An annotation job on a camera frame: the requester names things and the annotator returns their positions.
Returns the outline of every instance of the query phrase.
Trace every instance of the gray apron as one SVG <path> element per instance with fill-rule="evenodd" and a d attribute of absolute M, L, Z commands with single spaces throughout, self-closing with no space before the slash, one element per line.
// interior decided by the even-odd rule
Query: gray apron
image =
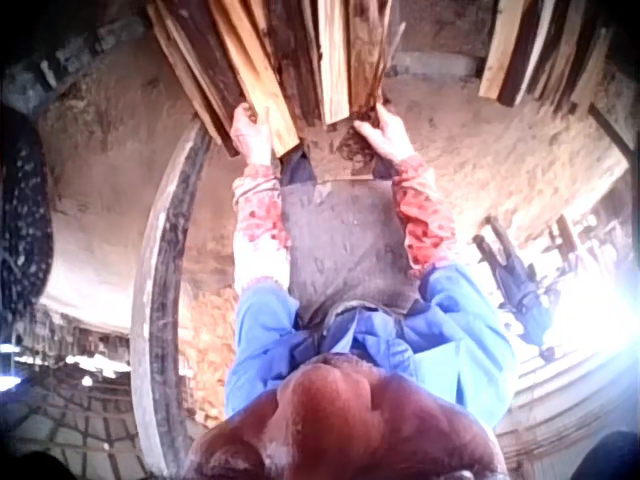
<path fill-rule="evenodd" d="M 291 295 L 301 328 L 368 306 L 402 317 L 419 298 L 391 182 L 336 180 L 282 189 L 291 235 Z"/>

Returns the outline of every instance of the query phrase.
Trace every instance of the blue jacket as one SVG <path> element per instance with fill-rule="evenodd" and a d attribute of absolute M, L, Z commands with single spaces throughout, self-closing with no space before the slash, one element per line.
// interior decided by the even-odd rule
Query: blue jacket
<path fill-rule="evenodd" d="M 339 315 L 318 337 L 296 330 L 298 302 L 274 282 L 243 292 L 237 308 L 236 360 L 225 387 L 228 416 L 326 352 L 368 357 L 493 427 L 514 392 L 516 359 L 498 314 L 458 264 L 433 268 L 420 282 L 424 304 L 404 322 L 373 309 Z"/>

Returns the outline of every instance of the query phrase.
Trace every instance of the split log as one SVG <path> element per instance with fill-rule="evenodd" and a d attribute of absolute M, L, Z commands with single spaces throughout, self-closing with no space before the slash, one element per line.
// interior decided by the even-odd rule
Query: split log
<path fill-rule="evenodd" d="M 236 0 L 210 0 L 209 8 L 244 94 L 259 115 L 268 115 L 275 154 L 282 156 L 299 143 L 298 134 L 249 13 Z"/>
<path fill-rule="evenodd" d="M 272 26 L 267 21 L 267 3 L 272 3 L 271 0 L 248 0 L 249 9 L 253 15 L 258 34 L 262 39 L 262 45 L 265 48 L 265 53 L 271 65 L 274 65 L 273 50 L 271 48 L 270 36 L 273 34 Z"/>
<path fill-rule="evenodd" d="M 168 27 L 175 31 L 183 55 L 229 131 L 233 111 L 244 96 L 206 0 L 171 0 L 166 6 L 172 19 Z"/>
<path fill-rule="evenodd" d="M 540 54 L 542 53 L 542 46 L 544 45 L 547 34 L 549 32 L 549 25 L 551 23 L 551 17 L 556 0 L 542 0 L 542 2 L 542 11 L 540 12 L 540 20 L 538 22 L 536 38 L 533 43 L 533 48 L 531 49 L 529 63 L 527 65 L 527 70 L 524 74 L 524 78 L 522 79 L 520 91 L 518 92 L 518 96 L 516 97 L 516 105 L 518 105 L 522 101 L 522 97 L 529 88 L 529 83 L 533 76 L 533 71 L 536 64 L 538 63 Z"/>
<path fill-rule="evenodd" d="M 525 75 L 533 58 L 533 47 L 536 43 L 538 24 L 540 22 L 540 11 L 537 1 L 528 2 L 520 19 L 520 27 L 513 47 L 509 67 L 505 74 L 498 102 L 507 107 L 516 105 L 518 96 L 523 90 Z"/>
<path fill-rule="evenodd" d="M 542 100 L 549 76 L 555 65 L 568 7 L 568 0 L 556 0 L 553 7 L 542 51 L 527 86 L 527 92 L 533 95 L 536 100 Z"/>
<path fill-rule="evenodd" d="M 318 45 L 325 124 L 349 116 L 347 16 L 343 0 L 318 0 Z"/>
<path fill-rule="evenodd" d="M 270 32 L 273 68 L 298 130 L 320 120 L 320 103 L 313 77 L 311 46 L 298 0 L 270 0 L 265 19 Z"/>
<path fill-rule="evenodd" d="M 481 97 L 497 99 L 516 43 L 525 0 L 500 0 L 480 91 Z"/>
<path fill-rule="evenodd" d="M 378 0 L 349 0 L 349 90 L 351 111 L 371 106 L 370 93 L 378 76 L 382 18 Z"/>
<path fill-rule="evenodd" d="M 586 0 L 571 0 L 564 22 L 562 38 L 558 47 L 558 55 L 549 75 L 548 86 L 543 95 L 544 100 L 555 104 L 564 88 L 569 69 L 576 51 L 576 43 L 580 35 Z"/>
<path fill-rule="evenodd" d="M 598 81 L 602 77 L 607 51 L 613 34 L 612 28 L 600 28 L 594 39 L 585 68 L 580 75 L 576 88 L 571 94 L 571 102 L 576 105 L 575 115 L 585 117 L 589 111 L 589 106 L 598 86 Z"/>
<path fill-rule="evenodd" d="M 209 135 L 211 135 L 217 144 L 221 144 L 222 139 L 220 138 L 220 134 L 213 122 L 213 118 L 217 117 L 217 115 L 202 91 L 200 84 L 198 84 L 198 80 L 189 68 L 185 58 L 182 56 L 182 52 L 180 52 L 178 45 L 176 45 L 173 38 L 170 36 L 158 6 L 150 3 L 147 5 L 147 11 L 149 12 L 153 31 L 156 34 L 158 43 L 169 60 L 169 63 L 173 67 L 173 70 L 176 73 L 187 97 L 189 97 L 189 100 L 193 104 L 193 108 L 196 110 L 196 113 L 202 120 L 202 123 L 204 123 Z"/>
<path fill-rule="evenodd" d="M 571 94 L 578 85 L 578 80 L 582 72 L 586 68 L 587 61 L 591 55 L 591 51 L 595 47 L 595 40 L 598 29 L 602 26 L 602 17 L 596 4 L 588 3 L 583 15 L 582 27 L 578 40 L 576 40 L 576 49 L 573 56 L 567 79 L 564 83 L 562 91 L 558 94 L 558 98 L 554 107 L 554 114 L 566 114 L 572 109 Z"/>

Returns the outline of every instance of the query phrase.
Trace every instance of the stack of firewood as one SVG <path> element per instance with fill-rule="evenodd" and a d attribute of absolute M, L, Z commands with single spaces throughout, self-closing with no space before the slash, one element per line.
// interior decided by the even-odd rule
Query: stack of firewood
<path fill-rule="evenodd" d="M 370 107 L 388 61 L 391 0 L 154 0 L 153 28 L 208 132 L 233 154 L 233 110 L 265 114 L 274 151 Z"/>
<path fill-rule="evenodd" d="M 480 95 L 514 106 L 529 93 L 555 114 L 585 116 L 612 33 L 596 2 L 500 0 Z"/>

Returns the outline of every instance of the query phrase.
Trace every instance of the dirt ground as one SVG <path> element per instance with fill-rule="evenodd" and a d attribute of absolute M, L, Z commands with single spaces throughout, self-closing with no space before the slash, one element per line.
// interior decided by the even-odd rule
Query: dirt ground
<path fill-rule="evenodd" d="M 477 15 L 477 35 L 483 36 L 488 27 L 481 21 L 484 14 Z M 403 48 L 415 38 L 408 35 Z M 488 44 L 465 45 L 469 48 L 457 52 L 483 55 Z M 620 98 L 629 95 L 624 79 L 612 84 Z M 518 108 L 502 107 L 478 97 L 477 81 L 399 77 L 384 88 L 416 149 L 435 168 L 465 243 L 493 213 L 525 246 L 576 201 L 586 199 L 587 205 L 595 200 L 625 169 L 624 159 L 592 121 L 552 119 L 528 100 Z M 626 108 L 618 108 L 614 119 L 624 123 Z M 146 216 L 192 113 L 148 36 L 115 51 L 42 118 L 56 255 L 59 251 L 64 257 L 56 260 L 59 274 L 53 280 L 66 285 L 56 291 L 52 283 L 49 290 L 61 297 L 63 311 L 70 308 L 66 300 L 78 303 L 72 314 L 88 322 L 105 312 L 115 316 L 116 310 L 129 318 L 128 292 Z M 350 165 L 335 154 L 344 130 L 341 125 L 306 133 L 320 180 L 349 175 Z M 231 183 L 242 169 L 241 159 L 228 158 L 219 147 L 212 150 L 184 259 L 183 280 L 193 298 L 183 322 L 189 333 L 182 349 L 195 370 L 193 391 L 207 423 L 222 418 L 224 378 L 234 355 Z M 110 288 L 110 296 L 100 296 Z M 121 326 L 122 321 L 115 323 Z"/>

